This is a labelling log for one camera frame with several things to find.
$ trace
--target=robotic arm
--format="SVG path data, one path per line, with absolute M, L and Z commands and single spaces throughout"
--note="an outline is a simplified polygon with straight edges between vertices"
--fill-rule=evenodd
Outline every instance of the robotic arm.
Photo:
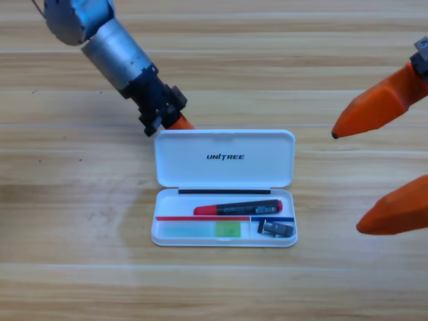
M 428 38 L 415 43 L 406 66 L 356 97 L 340 115 L 333 138 L 376 130 L 428 96 Z M 428 227 L 428 175 L 380 199 L 356 228 L 365 234 L 393 235 Z
M 158 78 L 158 68 L 115 17 L 113 0 L 45 0 L 42 11 L 49 30 L 81 50 L 125 99 L 141 112 L 147 136 L 160 125 L 194 129 L 181 114 L 187 99 Z

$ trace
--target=red marker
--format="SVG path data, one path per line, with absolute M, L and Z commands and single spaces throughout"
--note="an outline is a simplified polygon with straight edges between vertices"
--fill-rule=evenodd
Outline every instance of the red marker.
M 157 221 L 250 221 L 249 216 L 207 217 L 207 216 L 156 216 Z
M 200 206 L 194 215 L 265 215 L 276 214 L 282 211 L 282 202 L 279 199 L 268 201 L 230 203 L 210 206 Z

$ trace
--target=wood grain surface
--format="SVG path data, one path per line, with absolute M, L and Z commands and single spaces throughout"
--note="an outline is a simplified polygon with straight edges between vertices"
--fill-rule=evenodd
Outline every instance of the wood grain surface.
M 198 128 L 295 134 L 299 241 L 155 246 L 162 187 L 136 106 L 30 0 L 1 0 L 0 319 L 428 319 L 428 231 L 355 229 L 377 199 L 428 173 L 428 100 L 376 132 L 330 135 L 356 95 L 414 53 L 426 0 L 120 0 L 116 10 Z

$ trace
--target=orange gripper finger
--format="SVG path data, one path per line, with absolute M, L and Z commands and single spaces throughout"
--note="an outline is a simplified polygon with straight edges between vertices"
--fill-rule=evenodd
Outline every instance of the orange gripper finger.
M 394 235 L 428 227 L 428 175 L 380 199 L 357 224 L 364 234 Z
M 193 125 L 185 118 L 184 115 L 181 115 L 181 117 L 173 124 L 171 127 L 168 127 L 167 129 L 195 129 Z
M 414 103 L 428 96 L 428 84 L 411 62 L 395 74 L 356 97 L 332 130 L 334 138 L 379 129 L 398 118 Z

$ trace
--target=green eraser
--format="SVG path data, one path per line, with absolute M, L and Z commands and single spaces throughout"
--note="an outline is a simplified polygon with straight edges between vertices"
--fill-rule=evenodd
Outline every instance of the green eraser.
M 241 237 L 241 222 L 216 222 L 215 236 Z

